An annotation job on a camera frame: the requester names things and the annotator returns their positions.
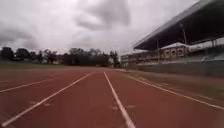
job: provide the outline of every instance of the white lane line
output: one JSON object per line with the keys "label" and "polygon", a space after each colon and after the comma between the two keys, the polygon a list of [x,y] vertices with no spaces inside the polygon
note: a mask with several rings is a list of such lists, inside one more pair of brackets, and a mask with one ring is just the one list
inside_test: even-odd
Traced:
{"label": "white lane line", "polygon": [[43,100],[41,100],[40,102],[37,102],[35,105],[27,108],[26,110],[22,111],[21,113],[13,116],[12,118],[8,119],[7,121],[3,122],[1,124],[2,127],[7,127],[8,125],[10,125],[11,123],[15,122],[17,119],[19,119],[20,117],[22,117],[23,115],[27,114],[28,112],[32,111],[33,109],[35,109],[36,107],[42,105],[43,103],[45,103],[46,101],[50,100],[51,98],[53,98],[54,96],[58,95],[59,93],[65,91],[66,89],[72,87],[73,85],[77,84],[78,82],[80,82],[81,80],[85,79],[86,77],[88,77],[90,74],[83,76],[82,78],[76,80],[75,82],[69,84],[68,86],[62,88],[61,90],[57,91],[56,93],[44,98]]}
{"label": "white lane line", "polygon": [[157,88],[159,90],[162,90],[162,91],[165,91],[165,92],[169,92],[171,94],[174,94],[174,95],[177,95],[177,96],[180,96],[180,97],[184,97],[186,99],[189,99],[189,100],[193,100],[195,102],[198,102],[198,103],[201,103],[201,104],[204,104],[204,105],[207,105],[207,106],[210,106],[210,107],[213,107],[213,108],[217,108],[217,109],[220,109],[220,110],[223,110],[224,111],[224,107],[221,107],[221,106],[217,106],[217,105],[214,105],[214,104],[210,104],[210,103],[207,103],[207,102],[204,102],[204,101],[201,101],[201,100],[198,100],[198,99],[195,99],[195,98],[192,98],[192,97],[189,97],[189,96],[185,96],[185,95],[182,95],[182,94],[179,94],[179,93],[176,93],[176,92],[173,92],[173,91],[170,91],[170,90],[167,90],[167,89],[164,89],[164,88],[161,88],[161,87],[158,87],[156,85],[153,85],[153,84],[149,84],[147,82],[144,82],[144,81],[141,81],[137,78],[134,78],[132,76],[129,76],[130,79],[133,79],[135,81],[138,81],[140,83],[143,83],[143,84],[146,84],[146,85],[149,85],[149,86],[152,86],[154,88]]}
{"label": "white lane line", "polygon": [[54,80],[54,79],[56,79],[56,78],[41,80],[41,81],[37,81],[37,82],[29,83],[29,84],[24,84],[24,85],[17,86],[17,87],[13,87],[13,88],[8,88],[8,89],[0,90],[0,93],[8,92],[8,91],[12,91],[12,90],[16,90],[16,89],[28,87],[28,86],[32,86],[32,85],[35,85],[35,84],[43,83],[43,82],[46,82],[46,81],[51,81],[51,80]]}
{"label": "white lane line", "polygon": [[3,80],[3,81],[0,81],[0,84],[1,83],[6,83],[6,82],[9,82],[10,80]]}
{"label": "white lane line", "polygon": [[123,115],[123,117],[124,117],[124,119],[126,121],[127,127],[128,128],[136,128],[134,123],[133,123],[133,121],[131,120],[130,116],[128,115],[128,112],[125,110],[124,106],[122,105],[122,103],[121,103],[121,101],[120,101],[120,99],[119,99],[119,97],[118,97],[118,95],[117,95],[113,85],[111,84],[111,82],[110,82],[106,72],[104,72],[104,75],[105,75],[105,78],[106,78],[106,80],[107,80],[107,82],[108,82],[108,84],[110,86],[110,89],[111,89],[113,95],[114,95],[114,98],[115,98],[115,100],[116,100],[116,102],[118,104],[118,107],[121,110],[121,113],[122,113],[122,115]]}

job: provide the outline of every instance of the grandstand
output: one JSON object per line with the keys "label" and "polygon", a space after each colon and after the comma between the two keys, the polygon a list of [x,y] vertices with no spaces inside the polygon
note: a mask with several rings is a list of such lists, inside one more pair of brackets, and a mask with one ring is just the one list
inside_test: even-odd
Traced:
{"label": "grandstand", "polygon": [[223,7],[224,0],[199,1],[134,45],[148,52],[124,55],[122,63],[145,71],[224,76]]}

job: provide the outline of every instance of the cloud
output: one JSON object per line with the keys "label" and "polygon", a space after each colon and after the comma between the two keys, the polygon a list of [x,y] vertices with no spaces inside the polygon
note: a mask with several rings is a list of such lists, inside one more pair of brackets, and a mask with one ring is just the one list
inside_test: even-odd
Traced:
{"label": "cloud", "polygon": [[0,26],[0,46],[37,48],[35,38],[24,29]]}
{"label": "cloud", "polygon": [[197,1],[0,0],[0,42],[60,53],[71,47],[131,52],[134,43]]}
{"label": "cloud", "polygon": [[130,13],[126,0],[103,0],[96,5],[84,1],[83,13],[77,24],[90,29],[111,29],[116,25],[127,26],[130,23]]}

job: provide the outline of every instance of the building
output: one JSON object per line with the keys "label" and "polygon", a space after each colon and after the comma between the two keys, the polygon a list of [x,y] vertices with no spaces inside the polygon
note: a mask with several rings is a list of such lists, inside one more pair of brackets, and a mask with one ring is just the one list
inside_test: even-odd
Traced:
{"label": "building", "polygon": [[174,43],[155,51],[123,55],[121,56],[121,63],[123,66],[161,63],[165,60],[183,58],[188,51],[189,46],[182,43]]}

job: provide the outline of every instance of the wall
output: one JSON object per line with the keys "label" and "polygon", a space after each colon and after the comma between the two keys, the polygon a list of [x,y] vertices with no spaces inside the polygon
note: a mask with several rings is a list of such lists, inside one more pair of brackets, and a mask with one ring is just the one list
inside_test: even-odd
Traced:
{"label": "wall", "polygon": [[224,77],[224,61],[159,64],[137,67],[132,66],[129,68],[158,73]]}

